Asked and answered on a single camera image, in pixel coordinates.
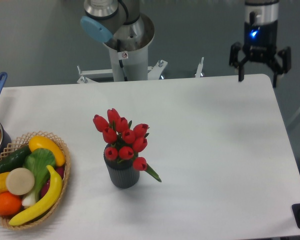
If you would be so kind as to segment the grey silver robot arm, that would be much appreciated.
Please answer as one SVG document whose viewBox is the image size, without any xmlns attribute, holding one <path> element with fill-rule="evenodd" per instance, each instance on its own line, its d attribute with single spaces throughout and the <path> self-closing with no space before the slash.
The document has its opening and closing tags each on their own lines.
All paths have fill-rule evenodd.
<svg viewBox="0 0 300 240">
<path fill-rule="evenodd" d="M 90 38 L 107 47 L 114 81 L 163 78 L 166 61 L 148 65 L 148 46 L 155 29 L 153 22 L 140 12 L 138 0 L 86 0 L 83 7 L 85 15 L 80 25 Z M 246 0 L 244 9 L 244 43 L 231 45 L 229 65 L 237 69 L 241 82 L 245 63 L 265 64 L 273 72 L 272 86 L 276 87 L 277 77 L 292 67 L 291 48 L 277 50 L 279 1 Z"/>
</svg>

